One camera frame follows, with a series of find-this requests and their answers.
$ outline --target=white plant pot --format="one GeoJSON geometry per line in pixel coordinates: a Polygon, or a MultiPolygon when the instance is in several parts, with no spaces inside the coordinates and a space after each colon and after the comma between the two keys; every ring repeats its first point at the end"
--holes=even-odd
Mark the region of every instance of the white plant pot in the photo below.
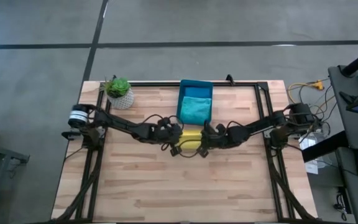
{"type": "Polygon", "coordinates": [[[119,110],[125,110],[130,108],[134,104],[134,100],[135,100],[135,96],[134,93],[132,92],[132,89],[129,89],[127,93],[122,97],[113,98],[107,95],[107,98],[109,99],[111,106],[114,109],[119,109],[119,110]]]}

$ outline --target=teal bin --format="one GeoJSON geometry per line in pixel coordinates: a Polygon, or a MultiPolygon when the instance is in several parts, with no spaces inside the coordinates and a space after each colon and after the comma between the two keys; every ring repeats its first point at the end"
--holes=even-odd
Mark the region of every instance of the teal bin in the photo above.
{"type": "Polygon", "coordinates": [[[212,118],[213,83],[195,80],[180,82],[177,116],[185,124],[204,125],[212,118]]]}

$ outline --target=potted plant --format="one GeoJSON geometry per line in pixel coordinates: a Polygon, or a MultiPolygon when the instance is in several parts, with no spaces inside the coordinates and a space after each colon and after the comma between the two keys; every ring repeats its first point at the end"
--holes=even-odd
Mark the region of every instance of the potted plant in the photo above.
{"type": "Polygon", "coordinates": [[[114,75],[111,80],[106,80],[102,88],[114,109],[124,110],[134,104],[134,93],[126,78],[114,75]]]}

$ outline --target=gray floor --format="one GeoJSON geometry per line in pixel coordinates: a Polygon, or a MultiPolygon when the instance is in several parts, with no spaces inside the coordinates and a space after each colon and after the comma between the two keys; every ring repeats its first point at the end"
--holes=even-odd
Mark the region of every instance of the gray floor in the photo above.
{"type": "MultiPolygon", "coordinates": [[[[0,0],[0,44],[90,43],[101,2],[0,0]]],[[[230,40],[358,40],[358,0],[110,1],[99,42],[230,40]]],[[[88,54],[89,49],[0,50],[0,145],[31,154],[27,166],[6,178],[0,223],[49,219],[67,146],[60,133],[68,128],[88,54]]],[[[329,66],[357,56],[358,45],[98,49],[90,80],[113,74],[211,80],[230,73],[237,80],[280,79],[288,86],[324,79],[329,66]]],[[[303,100],[318,104],[322,94],[305,88],[303,100]]],[[[329,123],[333,133],[343,129],[337,110],[329,123]]],[[[332,208],[339,174],[322,172],[310,177],[318,214],[339,222],[332,208]]]]}

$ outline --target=succulent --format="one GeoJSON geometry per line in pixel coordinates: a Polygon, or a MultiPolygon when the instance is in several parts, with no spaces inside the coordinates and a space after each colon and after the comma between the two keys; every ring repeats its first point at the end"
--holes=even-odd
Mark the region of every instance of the succulent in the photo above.
{"type": "Polygon", "coordinates": [[[117,78],[116,76],[113,76],[111,80],[106,81],[103,85],[103,89],[107,95],[113,98],[124,96],[130,87],[131,84],[128,83],[126,78],[117,78]]]}

